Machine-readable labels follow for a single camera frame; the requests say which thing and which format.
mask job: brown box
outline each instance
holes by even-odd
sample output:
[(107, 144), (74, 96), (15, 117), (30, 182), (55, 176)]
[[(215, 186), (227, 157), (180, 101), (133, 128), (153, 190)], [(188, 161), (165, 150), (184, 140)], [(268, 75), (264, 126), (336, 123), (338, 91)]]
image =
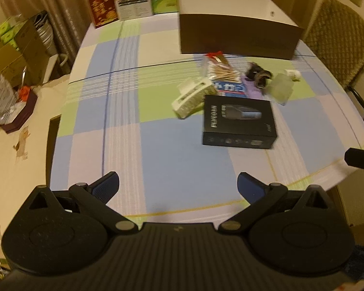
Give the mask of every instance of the brown box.
[(28, 20), (14, 37), (19, 50), (10, 44), (0, 45), (0, 72), (15, 87), (21, 83), (21, 74), (27, 67), (26, 85), (43, 82), (49, 56), (33, 22)]
[(181, 53), (291, 60), (303, 33), (272, 0), (178, 0)]
[(118, 20), (115, 0), (89, 0), (89, 10), (95, 28)]

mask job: checkered tablecloth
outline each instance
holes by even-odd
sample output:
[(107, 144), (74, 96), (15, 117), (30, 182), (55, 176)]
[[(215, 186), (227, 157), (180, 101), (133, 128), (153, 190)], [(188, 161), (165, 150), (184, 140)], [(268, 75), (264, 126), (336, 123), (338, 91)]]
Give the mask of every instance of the checkered tablecloth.
[(133, 221), (217, 225), (248, 205), (237, 191), (240, 172), (290, 189), (328, 189), (353, 171), (344, 153), (364, 148), (364, 123), (303, 42), (292, 61), (228, 57), (240, 69), (253, 60), (274, 75), (302, 73), (286, 106), (273, 102), (271, 150), (203, 146), (202, 113), (175, 117), (177, 85), (199, 76), (202, 58), (180, 54), (177, 13), (91, 25), (70, 76), (51, 189), (116, 171), (120, 190), (108, 205)]

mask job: chair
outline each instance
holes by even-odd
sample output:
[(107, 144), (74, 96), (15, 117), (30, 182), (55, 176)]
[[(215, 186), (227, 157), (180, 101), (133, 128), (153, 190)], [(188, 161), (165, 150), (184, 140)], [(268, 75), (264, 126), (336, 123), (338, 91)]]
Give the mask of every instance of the chair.
[(324, 0), (304, 42), (364, 109), (364, 100), (354, 89), (364, 70), (361, 16), (337, 0)]

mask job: curtain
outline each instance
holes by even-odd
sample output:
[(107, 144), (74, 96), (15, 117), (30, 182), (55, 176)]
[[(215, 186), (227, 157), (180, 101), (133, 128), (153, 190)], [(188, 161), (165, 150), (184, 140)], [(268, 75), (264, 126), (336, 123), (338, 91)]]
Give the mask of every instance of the curtain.
[(42, 10), (49, 14), (58, 51), (66, 53), (72, 65), (91, 23), (88, 0), (0, 0), (7, 16), (29, 18)]

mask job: blue package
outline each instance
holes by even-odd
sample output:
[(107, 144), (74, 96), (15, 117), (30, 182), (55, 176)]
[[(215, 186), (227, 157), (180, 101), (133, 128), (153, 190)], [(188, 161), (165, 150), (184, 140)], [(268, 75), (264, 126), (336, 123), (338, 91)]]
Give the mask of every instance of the blue package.
[(245, 95), (245, 85), (243, 83), (228, 82), (228, 81), (217, 81), (212, 80), (212, 83), (218, 95), (228, 97), (247, 97)]

